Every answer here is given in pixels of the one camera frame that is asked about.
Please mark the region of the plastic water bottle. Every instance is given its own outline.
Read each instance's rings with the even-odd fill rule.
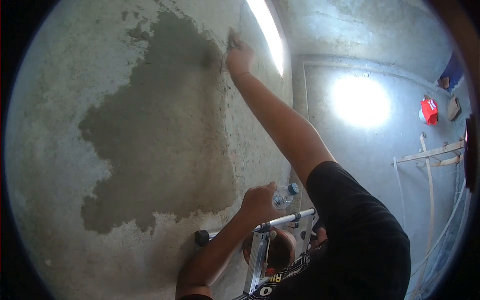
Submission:
[[[299,186],[296,183],[291,185],[280,185],[273,194],[273,204],[276,209],[284,209],[292,203],[293,195],[299,193]]]

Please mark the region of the bright light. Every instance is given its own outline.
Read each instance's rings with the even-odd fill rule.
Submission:
[[[381,125],[389,116],[390,101],[382,86],[365,77],[343,77],[333,86],[337,115],[360,127]]]
[[[273,62],[275,63],[280,76],[283,77],[282,40],[278,34],[272,14],[264,0],[247,0],[247,2],[264,33],[268,47],[270,48],[270,53],[272,53]]]

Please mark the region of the bottle cap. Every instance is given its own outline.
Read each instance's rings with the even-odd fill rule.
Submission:
[[[296,183],[292,183],[288,186],[288,191],[292,195],[296,195],[300,192],[299,186]]]

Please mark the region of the black t-shirt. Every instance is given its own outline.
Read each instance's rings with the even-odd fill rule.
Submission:
[[[331,161],[313,169],[306,190],[328,240],[251,298],[403,299],[410,280],[410,242],[385,205]]]

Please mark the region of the window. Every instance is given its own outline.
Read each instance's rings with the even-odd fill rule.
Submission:
[[[280,76],[283,77],[282,40],[280,39],[280,34],[278,34],[272,14],[264,0],[247,0],[247,3],[264,33],[268,47],[270,48],[270,53],[272,54],[273,62]]]

